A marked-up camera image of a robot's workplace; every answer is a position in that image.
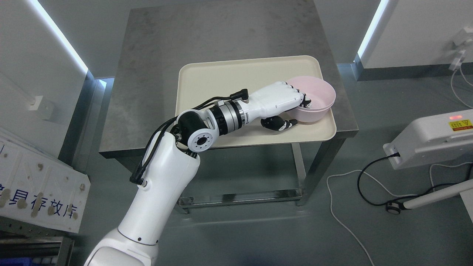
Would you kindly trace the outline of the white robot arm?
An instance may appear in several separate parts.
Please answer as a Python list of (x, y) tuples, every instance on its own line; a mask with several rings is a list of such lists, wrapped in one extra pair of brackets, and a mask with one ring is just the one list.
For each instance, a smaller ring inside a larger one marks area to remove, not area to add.
[(247, 89), (213, 97), (169, 119), (153, 133), (130, 177), (137, 194), (119, 226), (101, 239), (86, 266), (153, 266), (159, 240), (180, 195), (200, 166), (199, 153), (246, 123)]

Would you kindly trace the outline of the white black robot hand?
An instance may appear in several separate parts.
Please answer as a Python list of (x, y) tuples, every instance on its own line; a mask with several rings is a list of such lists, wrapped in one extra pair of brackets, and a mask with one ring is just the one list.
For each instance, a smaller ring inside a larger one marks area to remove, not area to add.
[(279, 114), (302, 106), (309, 108), (312, 100), (306, 93), (289, 85), (287, 82), (278, 81), (259, 89), (245, 102), (240, 102), (245, 124), (255, 119), (261, 119), (261, 125), (272, 131), (285, 131), (295, 125), (296, 119), (284, 120)]

